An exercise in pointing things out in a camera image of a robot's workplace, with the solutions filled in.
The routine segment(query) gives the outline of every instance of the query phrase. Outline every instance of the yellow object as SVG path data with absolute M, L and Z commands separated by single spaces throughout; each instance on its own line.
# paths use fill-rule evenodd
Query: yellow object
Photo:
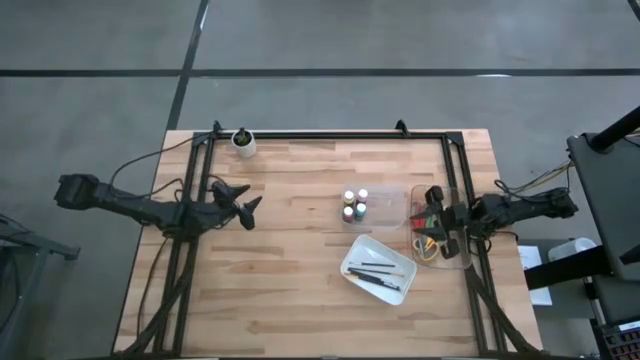
M 433 251 L 433 254 L 431 254 L 429 257 L 423 257 L 422 253 L 420 252 L 420 239 L 415 239 L 413 240 L 413 248 L 418 251 L 418 256 L 420 257 L 420 259 L 422 259 L 425 262 L 429 262 L 431 260 L 433 260 L 439 253 L 440 253 L 440 248 L 438 247 L 438 244 L 436 243 L 435 240 L 433 240 L 430 237 L 427 237 L 427 243 L 424 246 L 424 253 L 426 254 L 427 251 L 429 251 L 431 248 L 435 247 L 435 251 Z

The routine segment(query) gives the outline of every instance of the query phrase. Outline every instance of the cable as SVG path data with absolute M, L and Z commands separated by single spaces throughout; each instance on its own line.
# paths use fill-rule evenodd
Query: cable
M 573 166 L 573 162 L 571 160 L 567 160 L 565 162 L 563 162 L 562 164 L 556 166 L 555 168 L 548 170 L 544 173 L 542 173 L 541 175 L 539 175 L 538 177 L 536 177 L 535 179 L 529 181 L 526 184 L 520 185 L 520 186 L 516 186 L 516 187 L 508 187 L 506 186 L 506 184 L 504 184 L 504 182 L 501 181 L 501 183 L 504 185 L 505 188 L 509 189 L 509 192 L 513 193 L 513 194 L 518 194 L 521 193 L 523 191 L 526 190 L 530 190 L 536 186 L 539 186 L 545 182 L 547 182 L 549 180 L 550 176 L 556 176 L 555 174 L 558 172 L 562 172 L 566 169 L 568 169 L 569 167 Z
M 502 180 L 495 180 L 493 183 L 496 185 L 496 187 L 498 187 L 500 190 L 502 190 L 505 194 L 507 194 L 507 199 L 511 199 L 511 197 L 515 197 L 518 198 L 520 200 L 524 200 L 527 202 L 531 202 L 531 203 L 543 203 L 543 202 L 547 202 L 549 200 L 554 200 L 554 199 L 548 199 L 548 195 L 550 193 L 553 192 L 553 190 L 548 190 L 536 195 L 532 195 L 532 196 L 524 196 L 524 195 L 519 195 L 520 192 L 525 191 L 525 190 L 529 190 L 532 189 L 536 186 L 542 185 L 548 181 L 550 181 L 551 179 L 559 176 L 560 174 L 562 174 L 563 172 L 567 172 L 569 171 L 569 169 L 573 167 L 573 162 L 570 161 L 569 163 L 567 163 L 566 165 L 562 165 L 560 167 L 557 167 L 553 170 L 547 171 L 545 172 L 543 175 L 539 176 L 538 178 L 536 178 L 534 181 L 530 181 L 529 183 L 527 183 L 526 185 L 517 187 L 517 188 L 511 188 L 509 186 L 507 186 L 507 184 L 504 183 L 504 181 Z M 571 189 L 569 188 L 569 177 L 567 176 L 567 187 L 565 187 L 564 189 L 566 190 L 567 194 L 571 192 Z
M 138 161 L 140 161 L 140 160 L 144 160 L 144 159 L 146 159 L 146 158 L 149 158 L 149 157 L 151 157 L 151 156 L 160 155 L 160 154 L 162 154 L 162 153 L 164 153 L 164 152 L 166 152 L 166 151 L 176 149 L 176 148 L 178 148 L 179 146 L 181 146 L 181 145 L 183 145 L 183 144 L 188 143 L 189 141 L 195 141 L 196 139 L 199 139 L 199 138 L 201 138 L 201 137 L 204 137 L 205 135 L 206 135 L 206 136 L 210 136 L 211 134 L 213 134 L 213 131 L 209 131 L 209 132 L 206 132 L 206 133 L 202 133 L 202 134 L 199 134 L 199 135 L 195 135 L 195 136 L 192 136 L 192 137 L 188 138 L 187 140 L 181 141 L 181 142 L 179 142 L 179 143 L 177 143 L 177 144 L 175 144 L 175 145 L 173 145 L 173 146 L 170 146 L 170 147 L 168 147 L 168 148 L 160 149 L 160 150 L 158 150 L 158 151 L 154 151 L 154 152 L 152 152 L 152 153 L 148 153 L 148 154 L 146 154 L 146 155 L 142 155 L 142 156 L 140 156 L 140 157 L 137 157 L 137 158 L 135 158 L 135 159 L 133 159 L 133 160 L 129 160 L 129 161 L 127 161 L 126 163 L 122 164 L 118 169 L 116 169 L 116 171 L 115 171 L 115 172 L 113 173 L 113 175 L 111 176 L 111 180 L 109 181 L 109 192 L 110 192 L 110 193 L 111 193 L 111 195 L 113 195 L 114 197 L 117 197 L 117 198 L 120 198 L 120 199 L 141 199 L 141 198 L 145 198 L 145 197 L 147 197 L 147 196 L 151 196 L 151 195 L 155 195 L 155 194 L 157 194 L 158 192 L 160 192 L 160 191 L 162 191 L 162 190 L 166 189 L 169 185 L 171 185 L 171 184 L 173 184 L 173 183 L 175 183 L 175 182 L 178 182 L 178 180 L 179 180 L 179 182 L 182 184 L 182 186 L 184 187 L 184 182 L 182 181 L 182 179 L 173 179 L 173 180 L 171 180 L 169 183 L 167 183 L 167 184 L 165 184 L 164 186 L 162 186 L 161 188 L 159 188 L 159 189 L 157 189 L 157 190 L 155 190 L 155 191 L 152 191 L 152 192 L 150 192 L 150 193 L 148 193 L 148 194 L 144 194 L 144 195 L 136 195 L 136 196 L 121 196 L 121 195 L 116 195 L 116 194 L 114 194 L 114 192 L 113 192 L 113 183 L 115 182 L 116 177 L 118 176 L 118 174 L 120 173 L 120 171 L 122 171 L 122 170 L 123 170 L 124 168 L 126 168 L 127 166 L 129 166 L 129 165 L 131 165 L 131 164 L 133 164 L 133 163 L 136 163 L 136 162 L 138 162 Z
M 149 269 L 149 277 L 147 278 L 147 284 L 144 286 L 144 291 L 142 292 L 142 299 L 140 299 L 140 308 L 138 309 L 138 322 L 136 325 L 136 337 L 140 336 L 140 325 L 142 324 L 142 312 L 144 310 L 144 303 L 147 300 L 147 293 L 149 292 L 149 287 L 151 286 L 151 279 L 153 279 L 153 273 L 156 270 L 156 265 L 158 264 L 158 260 L 160 259 L 160 255 L 162 254 L 162 249 L 167 244 L 169 240 L 168 237 L 164 238 L 162 245 L 160 245 L 160 249 L 158 249 L 158 253 L 156 257 L 153 259 L 151 263 L 151 269 Z

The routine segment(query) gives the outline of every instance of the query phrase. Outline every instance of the black stand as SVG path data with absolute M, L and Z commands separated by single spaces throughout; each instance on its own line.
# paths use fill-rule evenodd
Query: black stand
M 611 273 L 604 247 L 596 246 L 556 261 L 525 270 L 529 290 L 592 275 Z
M 35 295 L 38 289 L 47 257 L 49 254 L 59 254 L 62 255 L 65 260 L 75 260 L 78 258 L 80 248 L 60 244 L 24 228 L 12 226 L 8 222 L 0 222 L 0 241 L 8 241 L 8 244 L 5 246 L 0 246 L 0 253 L 25 250 L 32 252 L 35 259 L 20 296 L 16 299 L 13 310 L 6 320 L 6 325 L 2 333 L 0 333 L 0 359 L 9 359 L 13 337 L 20 332 L 23 324 L 24 305 Z
M 593 151 L 607 152 L 616 141 L 629 135 L 640 127 L 640 106 L 604 129 L 601 133 L 589 137 L 588 143 Z

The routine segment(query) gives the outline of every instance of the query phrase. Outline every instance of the black cable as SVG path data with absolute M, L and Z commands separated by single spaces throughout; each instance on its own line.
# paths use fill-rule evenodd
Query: black cable
M 20 302 L 20 298 L 22 297 L 22 293 L 21 293 L 22 291 L 20 289 L 21 288 L 21 286 L 20 286 L 20 273 L 19 273 L 19 269 L 18 269 L 18 262 L 16 261 L 16 256 L 13 253 L 13 250 L 6 250 L 6 251 L 9 251 L 9 255 L 11 255 L 11 262 L 13 264 L 13 275 L 14 275 L 14 282 L 15 282 L 16 300 L 13 303 L 13 306 L 11 307 L 11 310 L 9 310 L 9 313 L 7 314 L 7 317 L 2 322 L 2 325 L 0 325 L 0 334 L 2 334 L 4 329 L 9 324 L 9 320 L 11 320 L 11 317 L 13 316 L 13 313 L 16 311 L 16 308 L 18 307 L 18 303 Z
M 110 193 L 111 193 L 111 195 L 113 195 L 114 197 L 117 197 L 117 198 L 120 198 L 120 199 L 141 199 L 141 198 L 145 198 L 145 197 L 147 197 L 147 196 L 151 196 L 151 195 L 155 195 L 155 194 L 157 194 L 158 192 L 160 192 L 160 191 L 162 191 L 162 190 L 166 189 L 166 187 L 167 187 L 167 186 L 169 186 L 170 184 L 173 184 L 173 183 L 177 182 L 178 180 L 183 184 L 182 186 L 184 187 L 184 183 L 182 182 L 182 179 L 173 179 L 173 180 L 171 180 L 169 183 L 167 183 L 167 184 L 165 184 L 164 186 L 162 186 L 160 189 L 157 189 L 157 190 L 155 190 L 155 191 L 152 191 L 152 192 L 150 192 L 150 193 L 148 193 L 148 194 L 144 194 L 144 195 L 135 195 L 135 196 L 128 197 L 128 196 L 120 196 L 120 195 L 116 195 L 116 194 L 114 194 L 114 192 L 113 192 L 113 183 L 114 183 L 114 182 L 115 182 L 115 180 L 116 180 L 116 176 L 118 176 L 118 174 L 120 173 L 120 171 L 122 171 L 122 170 L 123 170 L 124 168 L 126 168 L 127 166 L 129 166 L 129 165 L 131 165 L 131 164 L 133 164 L 133 163 L 136 163 L 136 162 L 138 162 L 138 161 L 140 161 L 140 160 L 144 160 L 144 159 L 146 159 L 146 158 L 149 158 L 149 157 L 151 157 L 151 156 L 160 155 L 160 154 L 162 154 L 162 153 L 164 153 L 164 152 L 166 152 L 166 151 L 176 149 L 176 148 L 178 148 L 179 146 L 181 146 L 181 145 L 183 145 L 183 144 L 188 143 L 189 141 L 195 141 L 196 139 L 202 138 L 202 137 L 204 137 L 204 136 L 211 136 L 211 134 L 212 134 L 212 133 L 213 133 L 212 131 L 209 131 L 209 132 L 206 132 L 206 133 L 201 133 L 201 134 L 198 134 L 198 135 L 192 136 L 192 137 L 190 137 L 190 138 L 188 138 L 188 139 L 186 139 L 186 140 L 184 140 L 184 141 L 181 141 L 181 142 L 179 142 L 179 143 L 177 143 L 177 144 L 175 144 L 175 145 L 173 145 L 173 146 L 170 146 L 170 147 L 168 147 L 168 148 L 160 149 L 160 150 L 158 150 L 158 151 L 154 151 L 154 152 L 152 152 L 152 153 L 148 153 L 148 154 L 146 154 L 146 155 L 142 155 L 142 156 L 140 156 L 140 157 L 137 157 L 137 158 L 135 158 L 135 159 L 133 159 L 133 160 L 129 160 L 129 161 L 127 161 L 126 163 L 122 164 L 118 169 L 116 169 L 116 171 L 115 171 L 115 172 L 113 173 L 113 175 L 111 176 L 111 180 L 109 181 L 109 192 L 110 192 Z
M 158 264 L 158 260 L 160 259 L 160 255 L 162 254 L 162 249 L 167 244 L 169 240 L 168 237 L 164 238 L 162 245 L 160 245 L 160 249 L 158 249 L 158 253 L 156 257 L 153 259 L 151 263 L 151 269 L 149 269 L 149 277 L 147 278 L 147 284 L 144 286 L 144 291 L 142 292 L 142 299 L 140 299 L 140 308 L 138 309 L 138 323 L 136 325 L 136 337 L 140 336 L 140 325 L 142 324 L 142 312 L 144 310 L 144 303 L 147 300 L 147 293 L 149 292 L 149 287 L 151 285 L 151 280 L 153 279 L 153 273 L 156 270 L 156 265 Z

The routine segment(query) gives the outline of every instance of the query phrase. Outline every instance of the white tray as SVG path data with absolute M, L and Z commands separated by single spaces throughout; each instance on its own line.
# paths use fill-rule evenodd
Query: white tray
M 350 264 L 351 262 L 394 264 L 395 267 L 360 266 Z M 393 275 L 363 272 L 365 274 L 378 277 L 386 282 L 390 282 L 394 285 L 399 286 L 400 291 L 395 291 L 384 286 L 379 286 L 366 281 L 362 281 L 356 277 L 345 276 L 345 274 L 348 273 L 347 269 L 350 267 L 403 274 L 404 277 L 399 277 Z M 411 287 L 413 278 L 416 276 L 416 271 L 416 263 L 411 259 L 395 250 L 388 248 L 387 246 L 370 238 L 367 235 L 358 236 L 356 241 L 354 241 L 353 245 L 351 246 L 351 250 L 349 250 L 349 253 L 342 261 L 342 265 L 340 265 L 340 273 L 347 280 L 351 281 L 352 283 L 373 294 L 380 300 L 385 301 L 391 305 L 402 304 L 404 298 L 407 296 L 409 287 Z

